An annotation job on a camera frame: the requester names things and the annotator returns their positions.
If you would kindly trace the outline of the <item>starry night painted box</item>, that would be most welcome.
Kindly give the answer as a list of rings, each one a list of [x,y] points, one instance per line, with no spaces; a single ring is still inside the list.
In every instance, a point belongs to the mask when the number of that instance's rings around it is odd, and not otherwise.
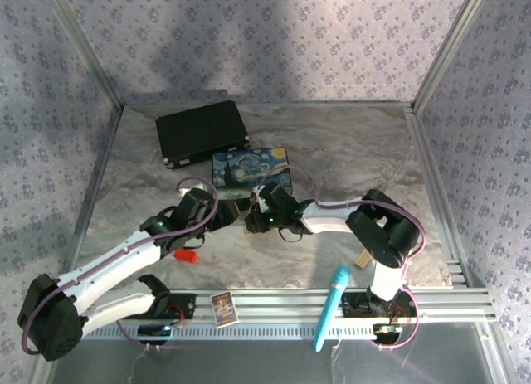
[[[214,153],[212,183],[222,200],[245,199],[264,177],[293,193],[285,148],[261,148]]]

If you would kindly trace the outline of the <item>black hard case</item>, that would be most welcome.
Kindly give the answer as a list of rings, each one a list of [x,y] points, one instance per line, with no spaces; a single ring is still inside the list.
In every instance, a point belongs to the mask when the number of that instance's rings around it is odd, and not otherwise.
[[[249,147],[248,131],[233,100],[160,116],[155,124],[163,163],[168,169],[207,161],[215,153]]]

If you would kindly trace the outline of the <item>purple playing card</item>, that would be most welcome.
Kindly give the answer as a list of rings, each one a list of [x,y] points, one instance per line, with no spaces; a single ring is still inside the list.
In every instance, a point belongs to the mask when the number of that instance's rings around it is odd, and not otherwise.
[[[211,297],[211,305],[217,328],[224,328],[239,322],[231,291],[214,294]]]

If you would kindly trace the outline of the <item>blue marker pen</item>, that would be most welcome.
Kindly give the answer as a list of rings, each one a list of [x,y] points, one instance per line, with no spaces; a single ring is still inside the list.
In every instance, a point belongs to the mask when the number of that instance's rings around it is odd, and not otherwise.
[[[320,352],[324,345],[325,337],[329,331],[329,325],[333,320],[335,311],[339,307],[343,292],[348,286],[350,273],[351,270],[347,265],[339,265],[334,271],[330,281],[329,292],[314,332],[313,349],[315,352]]]

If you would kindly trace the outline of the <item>aluminium front rail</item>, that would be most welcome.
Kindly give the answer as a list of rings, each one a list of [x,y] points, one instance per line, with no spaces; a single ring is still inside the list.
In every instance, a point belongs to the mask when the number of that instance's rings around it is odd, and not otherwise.
[[[232,298],[240,323],[313,323],[318,320],[328,295],[327,289],[235,289]],[[486,289],[412,290],[421,321],[474,322],[496,320],[494,307]],[[85,312],[87,332],[116,320],[140,313],[149,296],[125,291],[110,291]]]

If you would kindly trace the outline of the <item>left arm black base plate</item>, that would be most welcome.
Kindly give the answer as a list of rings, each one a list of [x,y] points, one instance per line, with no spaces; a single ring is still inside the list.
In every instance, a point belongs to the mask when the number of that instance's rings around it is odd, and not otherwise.
[[[170,293],[156,300],[147,312],[130,315],[126,319],[172,321],[192,319],[196,308],[196,298],[196,295],[192,293]]]

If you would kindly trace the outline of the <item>aluminium side rail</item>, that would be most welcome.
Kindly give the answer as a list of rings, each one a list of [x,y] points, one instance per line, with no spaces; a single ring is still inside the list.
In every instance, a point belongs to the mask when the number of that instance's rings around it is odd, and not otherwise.
[[[120,105],[117,109],[113,109],[111,111],[109,121],[105,125],[105,129],[102,132],[97,159],[95,160],[90,181],[88,182],[88,187],[86,188],[85,197],[80,207],[76,226],[71,239],[67,243],[66,253],[59,259],[59,274],[64,274],[76,267],[77,261],[79,259],[80,249],[88,231],[90,219],[95,208],[98,191],[100,190],[107,162],[110,157],[110,151],[112,149],[123,112],[123,105]]]
[[[412,142],[421,163],[427,195],[430,200],[447,264],[450,265],[453,261],[459,266],[459,270],[455,273],[450,273],[452,284],[455,287],[461,288],[484,288],[485,285],[469,267],[457,225],[452,215],[451,207],[423,124],[417,118],[413,108],[409,104],[404,104],[403,111]]]

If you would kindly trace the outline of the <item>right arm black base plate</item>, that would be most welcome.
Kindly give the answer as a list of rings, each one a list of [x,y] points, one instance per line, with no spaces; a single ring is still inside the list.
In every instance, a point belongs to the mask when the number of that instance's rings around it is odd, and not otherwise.
[[[417,314],[412,297],[405,292],[398,292],[391,301],[370,293],[347,292],[340,306],[345,318],[415,318]]]

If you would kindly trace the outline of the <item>aluminium frame post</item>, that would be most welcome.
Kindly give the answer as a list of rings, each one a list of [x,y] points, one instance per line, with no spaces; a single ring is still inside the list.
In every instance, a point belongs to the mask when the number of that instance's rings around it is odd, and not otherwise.
[[[420,114],[452,62],[484,0],[464,0],[439,51],[412,101],[412,111]]]
[[[57,15],[60,23],[65,28],[67,35],[73,42],[80,58],[85,62],[90,75],[94,78],[96,84],[100,87],[105,98],[115,110],[122,110],[123,105],[120,103],[119,96],[115,92],[110,78],[105,73],[103,66],[100,64],[95,50],[92,48],[86,37],[75,12],[71,9],[67,0],[47,0],[51,8]]]

